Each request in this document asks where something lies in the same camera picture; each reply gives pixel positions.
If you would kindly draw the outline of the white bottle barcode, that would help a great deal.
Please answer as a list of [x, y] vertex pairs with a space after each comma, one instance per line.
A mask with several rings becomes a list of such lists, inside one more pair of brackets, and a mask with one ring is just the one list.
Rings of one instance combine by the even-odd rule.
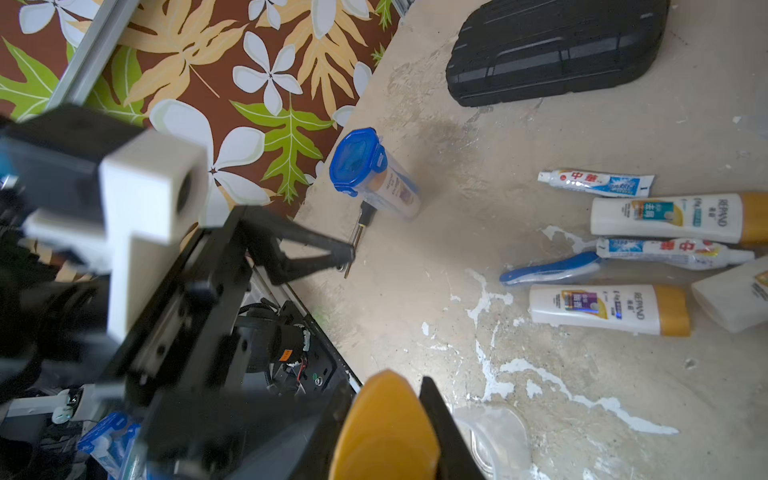
[[434, 479], [440, 446], [409, 382], [392, 370], [356, 396], [336, 443], [331, 479]]

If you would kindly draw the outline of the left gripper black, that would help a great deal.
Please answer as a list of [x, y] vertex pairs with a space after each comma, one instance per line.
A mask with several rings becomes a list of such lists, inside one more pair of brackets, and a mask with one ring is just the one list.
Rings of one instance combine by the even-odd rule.
[[1, 258], [1, 437], [38, 387], [38, 408], [76, 419], [122, 411], [136, 417], [138, 451], [177, 458], [189, 446], [229, 445], [248, 425], [287, 425], [319, 412], [320, 397], [258, 395], [243, 381], [251, 358], [236, 322], [252, 276], [275, 286], [342, 267], [353, 247], [260, 207], [238, 207], [225, 225], [196, 233], [123, 341], [106, 335], [110, 280], [57, 283], [26, 249]]

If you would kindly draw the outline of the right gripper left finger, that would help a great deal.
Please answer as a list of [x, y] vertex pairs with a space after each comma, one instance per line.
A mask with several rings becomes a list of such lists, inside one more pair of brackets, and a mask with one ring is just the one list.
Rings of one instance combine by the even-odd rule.
[[289, 479], [329, 478], [334, 451], [355, 396], [349, 383], [339, 383], [332, 394], [316, 400], [320, 407], [316, 425]]

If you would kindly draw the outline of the toothpaste tube top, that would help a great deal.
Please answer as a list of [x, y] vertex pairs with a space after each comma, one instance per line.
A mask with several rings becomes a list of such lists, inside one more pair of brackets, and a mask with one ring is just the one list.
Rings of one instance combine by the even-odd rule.
[[554, 188], [608, 198], [648, 198], [655, 176], [558, 169], [539, 172], [537, 180]]

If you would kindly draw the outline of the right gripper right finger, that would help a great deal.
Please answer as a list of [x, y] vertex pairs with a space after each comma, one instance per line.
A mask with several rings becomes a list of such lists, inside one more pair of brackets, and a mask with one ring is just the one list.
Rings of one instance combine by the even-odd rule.
[[431, 377], [422, 379], [419, 400], [426, 411], [439, 444], [436, 479], [484, 479], [484, 475], [471, 456], [461, 432]]

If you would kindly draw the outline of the blue lid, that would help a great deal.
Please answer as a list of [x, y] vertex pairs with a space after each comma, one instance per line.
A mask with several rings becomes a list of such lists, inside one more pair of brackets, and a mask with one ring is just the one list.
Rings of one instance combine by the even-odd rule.
[[356, 197], [365, 186], [388, 167], [385, 148], [374, 128], [356, 129], [337, 146], [329, 167], [334, 188]]

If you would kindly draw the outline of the blue toothbrush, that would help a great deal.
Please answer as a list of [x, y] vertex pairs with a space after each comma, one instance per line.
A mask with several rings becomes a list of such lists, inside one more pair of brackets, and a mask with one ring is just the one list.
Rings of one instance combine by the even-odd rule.
[[601, 261], [594, 251], [583, 252], [553, 263], [513, 269], [502, 274], [499, 281], [506, 286], [562, 281], [597, 272]]

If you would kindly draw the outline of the white bottle purple label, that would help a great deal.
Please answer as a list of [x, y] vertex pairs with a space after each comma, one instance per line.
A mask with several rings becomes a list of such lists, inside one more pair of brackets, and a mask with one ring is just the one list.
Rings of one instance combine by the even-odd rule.
[[688, 337], [686, 292], [669, 285], [534, 285], [529, 310], [535, 323], [668, 337]]

